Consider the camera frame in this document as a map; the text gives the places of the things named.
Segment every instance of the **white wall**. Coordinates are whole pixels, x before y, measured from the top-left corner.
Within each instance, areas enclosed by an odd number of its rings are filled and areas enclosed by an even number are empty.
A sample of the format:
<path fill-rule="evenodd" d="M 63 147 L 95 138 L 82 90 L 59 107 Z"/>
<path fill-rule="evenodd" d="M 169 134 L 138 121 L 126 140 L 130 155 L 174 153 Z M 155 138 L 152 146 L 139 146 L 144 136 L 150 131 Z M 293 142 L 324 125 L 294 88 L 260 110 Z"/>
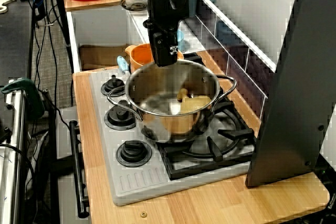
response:
<path fill-rule="evenodd" d="M 217 0 L 216 4 L 276 63 L 293 2 L 294 0 Z"/>
<path fill-rule="evenodd" d="M 321 154 L 328 161 L 328 163 L 336 170 L 336 107 L 330 119 L 330 123 L 325 135 Z"/>

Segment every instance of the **small bowl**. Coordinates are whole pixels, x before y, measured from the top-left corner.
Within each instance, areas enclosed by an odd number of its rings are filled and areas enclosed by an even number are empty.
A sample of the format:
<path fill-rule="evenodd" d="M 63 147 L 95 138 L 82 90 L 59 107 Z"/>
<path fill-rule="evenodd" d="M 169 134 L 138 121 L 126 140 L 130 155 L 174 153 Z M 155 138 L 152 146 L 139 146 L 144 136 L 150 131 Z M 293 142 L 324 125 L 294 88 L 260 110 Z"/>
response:
<path fill-rule="evenodd" d="M 147 10 L 148 0 L 121 0 L 120 5 L 126 10 L 141 12 Z"/>

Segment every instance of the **blue object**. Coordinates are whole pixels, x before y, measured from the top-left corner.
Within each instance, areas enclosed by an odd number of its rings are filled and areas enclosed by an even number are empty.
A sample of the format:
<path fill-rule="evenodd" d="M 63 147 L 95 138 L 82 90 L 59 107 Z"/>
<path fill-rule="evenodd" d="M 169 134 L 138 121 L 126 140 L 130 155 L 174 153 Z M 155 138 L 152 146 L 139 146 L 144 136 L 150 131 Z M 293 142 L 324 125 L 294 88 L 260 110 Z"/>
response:
<path fill-rule="evenodd" d="M 181 30 L 177 30 L 177 43 L 179 51 L 184 51 L 184 33 Z"/>
<path fill-rule="evenodd" d="M 46 10 L 44 7 L 43 0 L 34 0 L 33 1 L 33 6 L 34 6 L 34 19 L 35 21 L 39 21 L 43 19 L 46 16 Z"/>
<path fill-rule="evenodd" d="M 121 71 L 124 73 L 129 72 L 128 63 L 122 56 L 117 57 L 117 63 Z"/>

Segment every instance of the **black handle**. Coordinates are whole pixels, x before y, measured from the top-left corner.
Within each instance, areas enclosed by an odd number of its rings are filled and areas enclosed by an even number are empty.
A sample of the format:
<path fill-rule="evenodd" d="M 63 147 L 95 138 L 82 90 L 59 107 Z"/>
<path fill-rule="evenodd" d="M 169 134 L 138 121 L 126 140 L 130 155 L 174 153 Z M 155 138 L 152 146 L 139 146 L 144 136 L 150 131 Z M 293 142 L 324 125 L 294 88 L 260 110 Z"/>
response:
<path fill-rule="evenodd" d="M 70 141 L 71 141 L 71 152 L 72 152 L 72 165 L 75 177 L 75 189 L 76 189 L 76 200 L 77 200 L 77 211 L 78 217 L 81 219 L 87 218 L 89 212 L 86 211 L 86 208 L 89 206 L 88 197 L 84 196 L 84 187 L 82 173 L 79 166 L 79 148 L 78 144 L 80 143 L 77 138 L 77 122 L 70 122 Z"/>

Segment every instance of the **orange bowl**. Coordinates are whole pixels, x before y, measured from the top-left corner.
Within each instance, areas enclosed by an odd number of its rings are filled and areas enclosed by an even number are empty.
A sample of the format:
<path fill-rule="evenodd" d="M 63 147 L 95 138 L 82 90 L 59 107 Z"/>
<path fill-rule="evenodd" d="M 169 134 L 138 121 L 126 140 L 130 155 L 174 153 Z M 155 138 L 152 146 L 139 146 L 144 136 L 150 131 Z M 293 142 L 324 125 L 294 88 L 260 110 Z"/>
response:
<path fill-rule="evenodd" d="M 131 73 L 154 61 L 150 44 L 132 45 L 127 47 L 125 52 L 130 56 Z M 184 59 L 180 51 L 177 52 L 177 58 Z"/>

